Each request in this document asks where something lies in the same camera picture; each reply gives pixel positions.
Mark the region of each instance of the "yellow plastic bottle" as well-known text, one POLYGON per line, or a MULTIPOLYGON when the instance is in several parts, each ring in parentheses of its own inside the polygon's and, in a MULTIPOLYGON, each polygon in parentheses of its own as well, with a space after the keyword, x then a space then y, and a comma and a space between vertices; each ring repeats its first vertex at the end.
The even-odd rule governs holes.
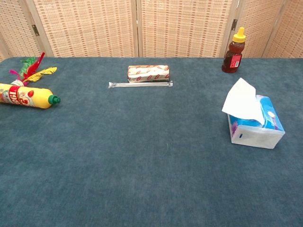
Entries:
POLYGON ((0 102, 46 109, 60 103, 60 98, 49 89, 24 87, 20 80, 15 80, 11 84, 0 84, 0 102))

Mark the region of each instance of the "blue carpet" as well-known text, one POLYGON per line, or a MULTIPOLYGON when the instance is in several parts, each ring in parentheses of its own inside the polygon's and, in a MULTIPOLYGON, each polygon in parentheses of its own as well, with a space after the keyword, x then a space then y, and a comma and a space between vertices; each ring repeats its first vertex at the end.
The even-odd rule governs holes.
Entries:
MULTIPOLYGON (((0 82, 22 58, 0 63, 0 82)), ((2 227, 303 226, 303 59, 45 58, 31 87, 62 102, 0 104, 2 227), (173 87, 108 89, 128 65, 167 64, 173 87), (221 112, 244 78, 286 131, 274 150, 231 144, 221 112)))

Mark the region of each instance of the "wrapped snack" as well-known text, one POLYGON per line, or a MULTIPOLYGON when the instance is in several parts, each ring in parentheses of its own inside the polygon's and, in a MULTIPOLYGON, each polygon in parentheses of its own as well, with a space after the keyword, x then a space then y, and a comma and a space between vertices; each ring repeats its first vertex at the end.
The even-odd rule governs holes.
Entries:
POLYGON ((169 81, 168 65, 130 65, 127 71, 130 83, 169 81))

